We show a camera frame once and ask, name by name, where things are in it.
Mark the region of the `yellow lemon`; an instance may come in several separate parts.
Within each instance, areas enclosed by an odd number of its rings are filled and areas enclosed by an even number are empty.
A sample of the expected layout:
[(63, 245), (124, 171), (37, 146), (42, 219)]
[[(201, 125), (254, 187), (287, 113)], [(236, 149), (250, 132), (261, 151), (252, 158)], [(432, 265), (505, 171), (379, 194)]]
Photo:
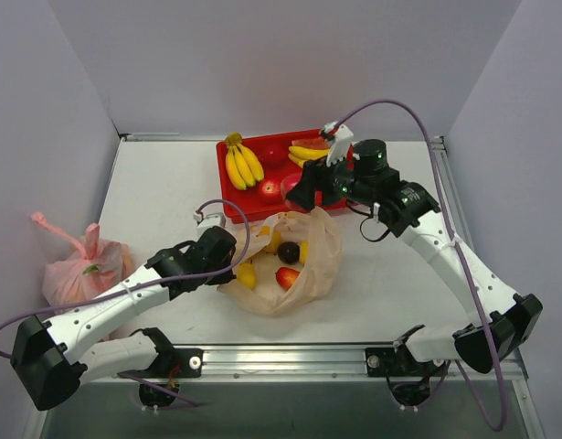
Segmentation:
[(254, 290), (257, 285), (257, 276), (251, 262), (244, 262), (237, 267), (237, 280), (250, 290)]

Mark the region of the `yellow pear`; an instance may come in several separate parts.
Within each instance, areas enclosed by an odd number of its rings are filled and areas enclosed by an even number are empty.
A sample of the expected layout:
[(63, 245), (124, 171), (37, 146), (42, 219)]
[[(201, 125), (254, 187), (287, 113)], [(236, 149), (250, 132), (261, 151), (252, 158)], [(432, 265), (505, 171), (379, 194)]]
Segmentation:
[[(283, 242), (286, 242), (286, 240), (283, 239), (283, 237), (281, 236), (281, 234), (279, 232), (274, 231), (272, 233), (271, 240), (265, 246), (264, 251), (277, 255), (277, 249)], [(300, 241), (300, 242), (296, 242), (296, 243), (299, 244), (300, 248), (301, 248), (300, 261), (297, 262), (297, 263), (300, 263), (301, 265), (305, 265), (306, 261), (307, 261), (307, 258), (308, 258), (309, 243), (308, 243), (308, 241)]]

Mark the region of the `dark purple plum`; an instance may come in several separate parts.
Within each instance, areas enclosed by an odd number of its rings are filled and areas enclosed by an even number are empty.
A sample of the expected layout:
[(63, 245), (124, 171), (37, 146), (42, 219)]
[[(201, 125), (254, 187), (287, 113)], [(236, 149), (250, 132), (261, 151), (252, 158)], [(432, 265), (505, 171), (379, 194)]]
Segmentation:
[(283, 263), (293, 265), (300, 261), (300, 245), (293, 241), (283, 242), (277, 249), (277, 255)]

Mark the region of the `red yellow mango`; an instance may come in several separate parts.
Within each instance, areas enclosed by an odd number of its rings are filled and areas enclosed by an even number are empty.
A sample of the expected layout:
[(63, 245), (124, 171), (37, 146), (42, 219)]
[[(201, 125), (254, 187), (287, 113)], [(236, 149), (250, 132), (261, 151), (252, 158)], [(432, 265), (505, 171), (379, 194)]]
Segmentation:
[(300, 275), (300, 271), (288, 267), (281, 267), (275, 273), (277, 284), (284, 290), (290, 290)]

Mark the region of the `orange plastic bag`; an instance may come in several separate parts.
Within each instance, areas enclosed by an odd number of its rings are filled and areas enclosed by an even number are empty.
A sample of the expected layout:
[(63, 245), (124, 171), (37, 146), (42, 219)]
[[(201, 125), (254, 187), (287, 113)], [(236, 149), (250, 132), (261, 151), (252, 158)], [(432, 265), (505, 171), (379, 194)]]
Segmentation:
[[(305, 265), (285, 264), (278, 256), (264, 251), (272, 233), (277, 231), (286, 241), (308, 241)], [(281, 212), (269, 216), (261, 224), (240, 229), (235, 233), (237, 254), (234, 259), (254, 266), (257, 285), (250, 290), (237, 277), (217, 290), (240, 308), (256, 315), (277, 316), (295, 310), (329, 293), (337, 278), (342, 260), (341, 229), (325, 210), (316, 208), (309, 213)], [(233, 269), (236, 275), (237, 265)], [(275, 273), (281, 267), (300, 271), (293, 287), (284, 291), (276, 282)]]

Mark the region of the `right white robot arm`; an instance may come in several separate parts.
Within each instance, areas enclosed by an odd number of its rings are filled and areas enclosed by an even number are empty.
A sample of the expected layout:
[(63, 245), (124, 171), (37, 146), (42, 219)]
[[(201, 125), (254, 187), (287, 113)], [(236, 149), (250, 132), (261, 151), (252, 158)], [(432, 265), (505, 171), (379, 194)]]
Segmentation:
[(490, 372), (529, 339), (543, 311), (533, 294), (521, 295), (494, 274), (454, 231), (438, 201), (416, 182), (401, 178), (387, 161), (387, 145), (365, 140), (354, 145), (353, 158), (327, 165), (324, 158), (305, 163), (299, 182), (286, 196), (310, 211), (315, 200), (341, 200), (366, 206), (387, 233), (414, 250), (460, 302), (469, 325), (460, 329), (419, 326), (393, 352), (396, 368), (413, 374), (426, 362), (460, 360), (471, 369)]

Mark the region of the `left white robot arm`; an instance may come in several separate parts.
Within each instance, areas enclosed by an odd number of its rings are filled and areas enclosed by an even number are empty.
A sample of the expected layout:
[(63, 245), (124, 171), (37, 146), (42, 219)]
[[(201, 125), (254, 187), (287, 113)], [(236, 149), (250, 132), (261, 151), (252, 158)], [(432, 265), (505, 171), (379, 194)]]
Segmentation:
[(106, 337), (131, 319), (191, 293), (204, 284), (225, 284), (237, 240), (214, 226), (197, 241), (162, 249), (130, 277), (89, 305), (74, 305), (42, 320), (30, 316), (16, 331), (11, 366), (40, 411), (57, 407), (80, 386), (135, 371), (168, 375), (183, 362), (158, 328), (139, 329), (127, 338)]

